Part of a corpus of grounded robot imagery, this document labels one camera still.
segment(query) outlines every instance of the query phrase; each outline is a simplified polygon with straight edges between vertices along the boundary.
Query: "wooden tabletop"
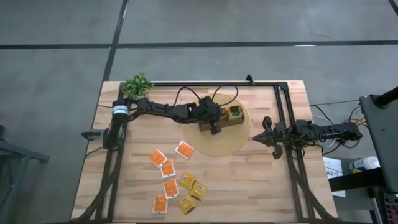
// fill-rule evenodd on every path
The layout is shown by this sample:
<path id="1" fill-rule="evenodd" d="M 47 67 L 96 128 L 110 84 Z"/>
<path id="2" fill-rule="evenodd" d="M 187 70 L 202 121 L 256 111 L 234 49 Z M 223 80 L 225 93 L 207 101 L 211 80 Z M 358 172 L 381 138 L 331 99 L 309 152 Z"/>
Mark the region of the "wooden tabletop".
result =
<path id="1" fill-rule="evenodd" d="M 301 80 L 287 81 L 296 119 L 312 119 L 304 83 Z M 104 82 L 99 105 L 111 106 L 118 95 L 119 82 Z M 157 103 L 172 104 L 178 87 L 154 88 L 148 98 Z M 199 96 L 214 92 L 214 87 L 193 88 Z M 219 93 L 234 96 L 234 88 L 221 88 Z M 183 90 L 178 103 L 195 101 L 190 91 Z M 270 116 L 278 122 L 278 110 L 272 87 L 239 87 L 238 101 L 247 109 L 251 119 L 250 137 L 261 132 L 263 117 Z M 104 129 L 111 121 L 111 109 L 98 107 L 93 128 Z M 272 157 L 273 148 L 251 138 L 242 149 L 226 157 L 209 157 L 195 151 L 189 160 L 174 152 L 176 145 L 185 139 L 182 124 L 171 119 L 144 115 L 128 124 L 124 147 L 118 194 L 116 197 L 114 222 L 287 222 L 296 221 L 294 200 L 287 168 L 286 153 L 278 159 Z M 92 141 L 88 152 L 100 147 L 102 141 Z M 160 149 L 174 160 L 177 180 L 185 171 L 196 175 L 208 186 L 202 202 L 195 201 L 197 208 L 184 215 L 177 199 L 169 200 L 165 215 L 153 215 L 155 195 L 164 194 L 162 179 L 149 160 L 149 155 Z M 305 167 L 308 181 L 320 203 L 330 214 L 337 217 L 320 149 L 305 149 Z M 84 163 L 80 184 L 72 212 L 72 218 L 83 213 L 100 189 L 105 150 L 91 154 Z M 180 195 L 188 190 L 178 186 Z M 104 216 L 108 210 L 108 198 Z"/>

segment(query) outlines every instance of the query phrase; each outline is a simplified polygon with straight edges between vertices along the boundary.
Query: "paper sheet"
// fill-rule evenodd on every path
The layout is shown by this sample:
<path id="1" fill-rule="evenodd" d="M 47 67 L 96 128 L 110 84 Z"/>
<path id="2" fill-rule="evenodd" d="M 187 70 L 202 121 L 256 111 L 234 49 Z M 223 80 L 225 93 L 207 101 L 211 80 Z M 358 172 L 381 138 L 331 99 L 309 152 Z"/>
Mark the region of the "paper sheet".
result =
<path id="1" fill-rule="evenodd" d="M 342 176 L 341 161 L 339 159 L 323 158 L 325 163 L 326 173 L 328 174 L 328 179 Z M 331 193 L 334 196 L 346 197 L 346 192 L 344 190 Z"/>

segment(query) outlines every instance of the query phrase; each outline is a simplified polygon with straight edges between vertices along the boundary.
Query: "white cable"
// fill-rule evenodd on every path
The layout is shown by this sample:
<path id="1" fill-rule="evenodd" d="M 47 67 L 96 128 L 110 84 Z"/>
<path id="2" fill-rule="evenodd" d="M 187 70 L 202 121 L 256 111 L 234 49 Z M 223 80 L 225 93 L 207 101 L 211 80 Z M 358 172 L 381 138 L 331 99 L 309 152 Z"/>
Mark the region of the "white cable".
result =
<path id="1" fill-rule="evenodd" d="M 317 115 L 312 115 L 312 116 L 316 117 L 316 118 L 319 118 L 319 119 L 322 119 L 322 120 L 326 121 L 327 123 L 329 123 L 330 125 L 333 125 L 332 122 L 330 122 L 328 119 L 326 119 L 324 117 L 317 116 Z M 336 139 L 333 139 L 333 142 L 330 145 L 326 146 L 326 147 L 332 146 L 335 142 L 336 142 Z"/>

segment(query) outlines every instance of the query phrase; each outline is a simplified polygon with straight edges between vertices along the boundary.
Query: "concrete floor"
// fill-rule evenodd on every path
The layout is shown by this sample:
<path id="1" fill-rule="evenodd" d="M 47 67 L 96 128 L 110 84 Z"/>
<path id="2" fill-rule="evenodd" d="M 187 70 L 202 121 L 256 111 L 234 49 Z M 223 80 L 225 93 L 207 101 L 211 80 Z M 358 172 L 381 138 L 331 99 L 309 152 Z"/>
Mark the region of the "concrete floor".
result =
<path id="1" fill-rule="evenodd" d="M 0 44 L 111 43 L 121 3 L 0 1 Z M 397 26 L 387 0 L 130 0 L 120 42 L 398 40 Z M 5 138 L 51 156 L 45 166 L 32 162 L 13 223 L 69 219 L 87 144 L 80 133 L 91 127 L 108 54 L 108 49 L 0 50 Z M 147 72 L 151 80 L 242 80 L 250 73 L 258 80 L 304 80 L 310 102 L 326 103 L 395 87 L 397 58 L 395 45 L 119 49 L 110 80 L 137 72 Z M 355 106 L 321 107 L 338 123 Z M 358 147 L 330 157 L 374 155 L 368 131 L 361 131 Z M 370 222 L 355 201 L 336 198 L 339 216 Z"/>

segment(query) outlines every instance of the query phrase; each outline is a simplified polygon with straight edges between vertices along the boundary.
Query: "potted plant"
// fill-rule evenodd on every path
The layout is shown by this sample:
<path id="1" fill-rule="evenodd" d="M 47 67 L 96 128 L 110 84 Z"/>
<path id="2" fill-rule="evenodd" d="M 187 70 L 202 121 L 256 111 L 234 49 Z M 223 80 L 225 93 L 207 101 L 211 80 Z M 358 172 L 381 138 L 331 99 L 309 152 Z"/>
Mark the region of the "potted plant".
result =
<path id="1" fill-rule="evenodd" d="M 145 73 L 135 74 L 134 78 L 122 83 L 121 90 L 124 98 L 140 99 L 146 96 L 154 84 L 145 78 Z"/>

